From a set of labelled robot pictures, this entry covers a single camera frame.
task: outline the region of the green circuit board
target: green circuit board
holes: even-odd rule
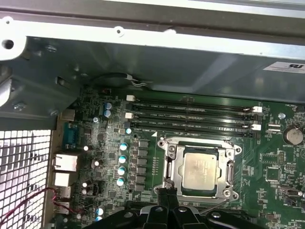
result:
[[[138,101],[126,101],[133,95]],[[143,90],[95,90],[85,88],[75,103],[75,121],[65,132],[73,129],[77,138],[63,148],[83,149],[83,166],[78,182],[73,187],[74,207],[90,205],[81,219],[71,217],[71,224],[83,228],[95,221],[95,210],[104,206],[106,217],[126,208],[141,209],[155,204],[154,187],[163,182],[164,150],[157,146],[162,138],[172,136],[226,140],[240,146],[243,151],[235,156],[235,201],[221,207],[242,211],[265,228],[305,228],[305,109],[297,104],[173,94]],[[126,113],[137,114],[132,119]],[[141,150],[145,143],[145,179],[135,181]],[[120,150],[122,143],[126,150]],[[126,163],[119,163],[125,155]],[[94,160],[102,165],[92,166]],[[124,175],[118,175],[119,167]],[[117,185],[123,177],[124,184]],[[91,196],[82,194],[82,182],[91,180],[98,190]],[[298,190],[293,197],[281,190],[290,187]],[[181,204],[197,208],[209,204],[184,201]]]

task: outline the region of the cpu socket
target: cpu socket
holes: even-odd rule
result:
[[[220,203],[239,198],[233,177],[240,146],[187,137],[161,138],[158,146],[165,151],[162,186],[177,188],[179,201]]]

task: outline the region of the red wire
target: red wire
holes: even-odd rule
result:
[[[17,205],[14,209],[12,209],[12,210],[10,210],[8,213],[6,213],[5,216],[4,216],[4,218],[3,218],[3,219],[1,220],[1,222],[0,222],[0,228],[1,228],[2,225],[4,224],[4,221],[5,221],[6,219],[8,219],[8,218],[10,217],[10,215],[13,214],[18,208],[20,208],[22,205],[24,205],[25,203],[27,203],[30,199],[32,199],[32,198],[38,196],[40,193],[45,192],[45,191],[47,191],[47,190],[51,190],[51,191],[54,193],[54,196],[52,197],[52,203],[53,203],[54,205],[56,205],[56,206],[58,206],[58,207],[62,207],[62,208],[64,208],[64,209],[67,209],[68,211],[70,211],[70,212],[72,212],[72,213],[76,213],[76,211],[74,211],[73,209],[68,208],[68,207],[66,207],[66,206],[64,206],[64,205],[62,205],[62,204],[56,203],[56,202],[55,202],[55,199],[56,199],[56,190],[55,190],[54,188],[52,188],[52,187],[46,187],[46,188],[44,188],[43,190],[41,190],[41,191],[39,191],[39,192],[36,192],[35,194],[33,194],[33,195],[29,196],[28,198],[24,199],[24,200],[21,201],[20,204]]]

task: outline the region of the screw hole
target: screw hole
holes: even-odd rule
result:
[[[14,47],[14,42],[12,40],[4,40],[2,41],[2,47],[5,49],[12,49]]]

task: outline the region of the wire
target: wire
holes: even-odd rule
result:
[[[5,223],[5,220],[8,219],[8,218],[10,217],[10,215],[12,215],[17,209],[19,209],[22,205],[26,204],[30,199],[32,199],[32,198],[38,196],[40,193],[43,193],[43,192],[45,192],[45,191],[47,191],[47,190],[51,190],[51,191],[54,193],[54,195],[53,195],[53,197],[52,197],[52,203],[53,203],[54,205],[56,205],[56,206],[58,206],[58,207],[62,207],[62,208],[64,208],[64,209],[67,209],[68,211],[70,211],[70,212],[72,212],[72,213],[76,213],[76,212],[77,212],[77,211],[74,211],[73,209],[68,208],[68,207],[66,207],[66,206],[64,206],[64,205],[62,205],[62,204],[56,203],[56,202],[55,202],[55,199],[56,199],[56,189],[54,189],[54,188],[52,188],[52,187],[46,187],[46,188],[42,189],[41,191],[36,192],[35,194],[33,194],[33,195],[29,196],[28,198],[24,199],[24,200],[21,201],[20,204],[18,204],[14,209],[12,209],[12,210],[10,210],[8,213],[6,213],[6,214],[4,215],[4,217],[3,217],[3,218],[1,219],[1,221],[0,221],[0,228],[1,228],[1,227],[3,226],[3,224]]]
[[[213,207],[207,208],[207,209],[205,209],[205,210],[199,212],[199,215],[203,215],[204,213],[207,213],[207,212],[209,212],[209,211],[212,211],[213,209],[220,207],[221,205],[227,203],[228,201],[229,201],[229,200],[226,199],[225,201],[223,201],[223,202],[221,202],[221,203],[219,203],[219,204],[216,204],[216,205],[213,206]]]

